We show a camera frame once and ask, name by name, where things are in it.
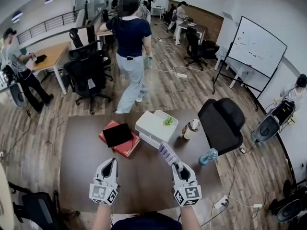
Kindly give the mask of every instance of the office chair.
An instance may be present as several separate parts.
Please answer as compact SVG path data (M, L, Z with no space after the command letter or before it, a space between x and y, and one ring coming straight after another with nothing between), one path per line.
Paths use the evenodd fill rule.
M84 58L87 58L89 54L97 51L97 43L99 43L100 40L91 42L88 45L84 46L83 43L80 40L79 35L78 35L78 29L77 28L71 28L69 30L69 36L70 36L73 44L76 47L76 49L70 50L69 53L68 53L68 56L69 56L70 60L75 60L77 58L84 59ZM111 59L110 59L110 56L106 53L106 50L101 50L101 51L104 51L104 55L107 58L107 59L105 58L105 60L103 61L102 67L105 70L111 71L111 67L110 67ZM111 81L113 81L113 77L111 75L106 74L106 76L109 77Z
M27 193L22 196L23 205L13 203L14 213L21 223L24 218L35 222L43 230L69 230L63 220L80 214L79 211L61 213L56 191L53 192L53 201L47 193L22 192Z
M198 112L202 127L211 148L222 155L243 143L241 128L245 117L241 109L229 98L209 99Z
M102 19L104 20L104 22L108 22L109 21L108 10L103 10L102 11Z
M78 58L64 65L64 69L71 79L70 84L73 92L81 96L75 100L76 105L79 105L81 100L90 98L91 115L94 115L93 102L95 96L107 98L111 102L111 97L100 93L106 87L106 74L100 63L103 62L103 58L102 52L97 51L88 58ZM90 88L89 82L93 82L94 87Z
M187 63L187 67L190 64L196 62L199 65L200 69L203 71L201 63L203 63L205 66L207 66L208 63L201 58L215 59L215 53L219 50L220 47L211 41L207 41L208 43L199 45L197 31L194 28L188 27L186 30L186 35L189 42L187 47L187 53L189 57L184 57L184 59L190 58L193 60L192 62Z

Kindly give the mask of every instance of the wooden desk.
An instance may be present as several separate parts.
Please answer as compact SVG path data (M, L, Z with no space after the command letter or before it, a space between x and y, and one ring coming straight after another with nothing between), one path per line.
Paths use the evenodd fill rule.
M65 51L69 48L69 46L70 42L65 42L40 49L35 53L35 55L36 56L46 55L47 56L46 59L43 62L37 64L36 66L33 65L33 61L31 60L28 61L28 63L26 64L26 66L33 71L42 71L52 68L54 70L54 73L56 74L59 85L64 94L66 94L66 89L59 74L58 63L62 58L62 56L64 55Z
M169 145L196 174L203 197L222 191L220 176L214 161L200 166L198 159L210 149L202 126L189 140L184 140L182 128L197 118L192 109L166 113L179 121ZM141 140L129 158L114 152L98 137L111 121L127 122L135 131L135 123L143 113L69 117L63 142L60 168L60 204L63 208L96 212L98 204L89 199L90 183L97 167L107 159L118 160L119 194L112 205L115 214L139 213L178 207L172 195L172 170L159 151Z
M100 26L98 27L97 31L95 32L95 36L96 36L96 40L99 40L101 36L104 37L104 41L103 43L106 44L106 36L108 35L113 35L112 31L107 31L107 32L103 32L103 31L100 31ZM101 44L98 43L98 50L101 50Z
M2 229L14 229L14 210L11 199L11 191L0 163L0 227Z
M177 37L176 37L176 42L175 42L175 45L176 45L176 46L177 46L178 43L179 43L179 36L180 36L181 30L182 30L182 29L186 30L186 29L188 28L188 24L189 24L189 23L191 23L191 22L189 22L189 21L184 21L184 23L178 25L178 26L179 26L179 30L178 30L178 35L177 35ZM192 27L192 28L195 29L195 30L197 31L197 33L200 34L200 42L199 42L199 44L201 44L202 41L203 41L203 37L204 37L204 35L205 35L206 28L205 28L204 26L202 26L202 25L196 25L196 26L194 26L194 27Z

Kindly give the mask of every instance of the navy t-shirt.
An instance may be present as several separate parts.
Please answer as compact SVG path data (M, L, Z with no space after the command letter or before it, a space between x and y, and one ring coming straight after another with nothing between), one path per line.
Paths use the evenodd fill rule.
M112 20L106 23L112 30ZM121 20L113 30L118 40L117 53L122 57L138 57L142 55L143 38L152 34L149 23L143 19Z

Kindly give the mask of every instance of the white box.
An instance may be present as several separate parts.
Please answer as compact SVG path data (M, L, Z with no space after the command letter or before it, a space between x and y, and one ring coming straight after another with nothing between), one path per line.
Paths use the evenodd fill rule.
M154 114L146 111L135 124L140 138L159 149L162 141L168 142L170 140L178 125L178 120L174 118L170 126L164 126L163 121L167 117L170 115L160 110L156 110Z

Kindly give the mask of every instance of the succulent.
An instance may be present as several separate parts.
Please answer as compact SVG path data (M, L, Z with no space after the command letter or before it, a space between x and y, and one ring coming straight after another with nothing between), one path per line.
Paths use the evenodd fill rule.
M163 125L164 126L171 126L171 124L173 123L174 118L173 117L167 117L164 121L163 121Z

